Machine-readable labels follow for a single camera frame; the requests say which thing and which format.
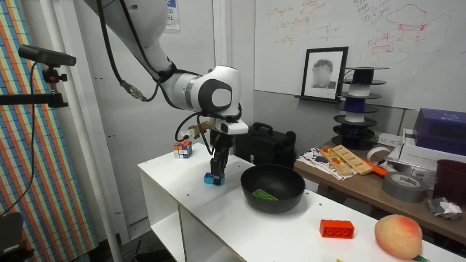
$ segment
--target black box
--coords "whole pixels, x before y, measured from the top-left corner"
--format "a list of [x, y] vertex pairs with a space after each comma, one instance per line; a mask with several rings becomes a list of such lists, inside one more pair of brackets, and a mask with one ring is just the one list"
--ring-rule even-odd
[[421, 108], [415, 124], [418, 147], [466, 156], [466, 114]]
[[293, 168], [296, 134], [274, 131], [273, 127], [255, 123], [247, 136], [235, 137], [235, 156], [255, 165], [276, 164]]

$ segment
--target white table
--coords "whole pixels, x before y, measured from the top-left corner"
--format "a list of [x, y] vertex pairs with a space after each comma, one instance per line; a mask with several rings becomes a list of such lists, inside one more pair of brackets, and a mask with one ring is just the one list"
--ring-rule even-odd
[[[252, 165], [231, 156], [226, 185], [204, 184], [212, 156], [194, 146], [188, 161], [174, 153], [140, 166], [152, 230], [177, 261], [397, 261], [375, 241], [376, 220], [312, 191], [286, 214], [252, 210], [239, 185]], [[322, 239], [321, 220], [350, 220], [356, 236]], [[466, 261], [427, 242], [423, 257], [430, 261]]]

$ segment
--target colorful striped curtain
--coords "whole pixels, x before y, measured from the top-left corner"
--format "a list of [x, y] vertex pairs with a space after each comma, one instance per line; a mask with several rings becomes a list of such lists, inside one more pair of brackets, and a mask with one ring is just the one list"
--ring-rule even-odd
[[[18, 57], [32, 44], [21, 0], [0, 0], [0, 95], [30, 94], [31, 62]], [[35, 94], [47, 94], [35, 70]], [[31, 178], [31, 105], [0, 105], [0, 213], [27, 190]], [[72, 261], [97, 248], [97, 238], [78, 185], [56, 110], [37, 105], [35, 181], [15, 207], [25, 219], [34, 261]]]

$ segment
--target peach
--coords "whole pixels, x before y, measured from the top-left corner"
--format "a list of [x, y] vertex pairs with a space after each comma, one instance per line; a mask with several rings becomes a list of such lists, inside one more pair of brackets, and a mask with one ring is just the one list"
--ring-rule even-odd
[[388, 216], [376, 225], [378, 245], [399, 260], [421, 255], [423, 230], [417, 222], [405, 216]]

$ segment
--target black cable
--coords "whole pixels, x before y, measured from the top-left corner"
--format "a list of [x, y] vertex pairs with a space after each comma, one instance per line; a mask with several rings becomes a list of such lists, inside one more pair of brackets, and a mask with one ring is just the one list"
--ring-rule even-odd
[[108, 6], [111, 6], [114, 2], [117, 2], [117, 0], [113, 0], [113, 2], [107, 3], [107, 5], [104, 6], [104, 9], [107, 9]]
[[143, 242], [142, 239], [137, 242], [137, 246], [136, 246], [134, 257], [133, 257], [132, 262], [134, 262], [136, 257], [140, 254], [142, 242]]
[[212, 149], [209, 147], [207, 140], [206, 140], [206, 136], [204, 136], [204, 133], [203, 133], [203, 130], [201, 130], [201, 114], [198, 114], [197, 121], [198, 121], [198, 129], [200, 129], [203, 142], [204, 142], [204, 145], [206, 145], [206, 149], [207, 149], [209, 155], [213, 155], [215, 150], [212, 150]]
[[177, 69], [175, 73], [185, 73], [185, 75], [193, 75], [193, 76], [201, 76], [196, 72], [190, 72], [190, 70], [181, 70], [181, 69]]
[[[124, 3], [121, 3], [121, 5], [123, 5], [123, 9], [124, 9], [126, 16], [129, 16], [127, 6], [126, 6]], [[110, 62], [111, 62], [113, 72], [114, 72], [114, 75], [115, 75], [120, 86], [123, 86], [132, 97], [134, 97], [133, 92], [140, 94], [140, 91], [134, 89], [132, 85], [129, 85], [129, 83], [120, 76], [120, 72], [118, 72], [118, 67], [117, 67], [117, 63], [115, 63], [115, 57], [114, 57], [114, 53], [113, 53], [113, 44], [111, 44], [111, 41], [110, 41], [110, 38], [108, 38], [108, 31], [107, 31], [105, 11], [104, 11], [105, 8], [102, 6], [102, 0], [98, 0], [98, 14], [99, 14], [99, 21], [101, 21], [101, 30], [102, 30], [102, 35], [104, 35], [105, 50], [107, 50], [108, 59], [110, 59]], [[145, 50], [142, 50], [143, 47], [142, 47], [142, 44], [140, 44], [140, 41], [139, 41], [137, 33], [134, 31], [134, 25], [133, 25], [132, 18], [130, 18], [130, 19], [127, 18], [127, 21], [129, 21], [130, 28], [132, 28], [132, 33], [133, 33], [133, 35], [134, 35], [134, 38], [136, 38], [136, 41], [137, 41], [137, 44], [139, 44], [140, 53], [143, 54], [143, 59], [146, 60], [146, 63], [149, 65], [149, 67], [150, 67], [153, 72], [156, 72], [156, 70], [152, 67], [152, 65], [148, 62], [148, 57], [146, 57]], [[158, 83], [156, 91], [155, 91], [155, 94], [153, 94], [149, 99], [148, 99], [143, 94], [140, 94], [140, 97], [142, 97], [140, 99], [142, 99], [143, 102], [152, 102], [152, 101], [158, 97], [161, 83], [159, 83], [159, 82], [156, 82], [156, 83]]]
[[105, 43], [105, 50], [108, 54], [108, 59], [111, 62], [113, 66], [113, 72], [118, 81], [118, 83], [123, 83], [124, 81], [121, 79], [117, 65], [115, 65], [115, 59], [114, 59], [114, 53], [113, 53], [113, 44], [108, 38], [108, 33], [107, 33], [107, 24], [105, 24], [105, 12], [104, 12], [104, 6], [102, 6], [102, 0], [98, 0], [98, 9], [99, 9], [99, 21], [101, 21], [101, 30], [102, 30], [102, 35], [104, 35], [104, 43]]
[[34, 69], [38, 63], [34, 63], [32, 67], [31, 67], [31, 76], [30, 76], [30, 89], [31, 89], [31, 180], [30, 180], [30, 184], [25, 190], [24, 194], [21, 194], [21, 197], [9, 207], [6, 209], [5, 213], [2, 213], [0, 217], [5, 217], [15, 206], [19, 204], [21, 200], [24, 200], [24, 197], [28, 194], [28, 191], [31, 190], [32, 187], [32, 182], [34, 182], [34, 177], [35, 177], [35, 165], [34, 165], [34, 134], [35, 134], [35, 104], [34, 104]]
[[158, 85], [155, 94], [149, 99], [145, 98], [143, 102], [152, 102], [158, 97], [159, 88], [161, 85]]
[[177, 129], [177, 131], [175, 131], [175, 142], [184, 142], [184, 140], [188, 140], [188, 139], [190, 139], [188, 136], [185, 136], [184, 139], [180, 140], [180, 139], [178, 139], [178, 134], [180, 134], [180, 130], [181, 130], [193, 117], [196, 117], [196, 115], [198, 115], [198, 113], [188, 115], [188, 118], [185, 118], [185, 120], [178, 126], [178, 129]]
[[126, 2], [124, 2], [124, 0], [120, 0], [120, 5], [121, 5], [121, 8], [123, 8], [123, 12], [124, 12], [124, 15], [126, 15], [126, 18], [127, 18], [127, 22], [129, 22], [129, 25], [130, 25], [130, 30], [132, 30], [133, 38], [136, 40], [137, 49], [140, 50], [140, 53], [142, 53], [146, 65], [148, 65], [155, 73], [158, 73], [158, 70], [155, 70], [155, 67], [149, 63], [149, 60], [148, 60], [148, 57], [146, 57], [145, 49], [143, 49], [143, 46], [142, 46], [140, 37], [139, 37], [137, 33], [136, 33], [136, 28], [134, 28], [134, 24], [133, 24], [133, 19], [132, 19], [132, 16], [130, 16], [130, 12], [129, 12], [129, 8], [127, 8]]
[[402, 120], [399, 121], [399, 127], [398, 127], [398, 133], [397, 133], [398, 136], [401, 136], [401, 133], [402, 133], [405, 115], [407, 115], [407, 110], [404, 110]]

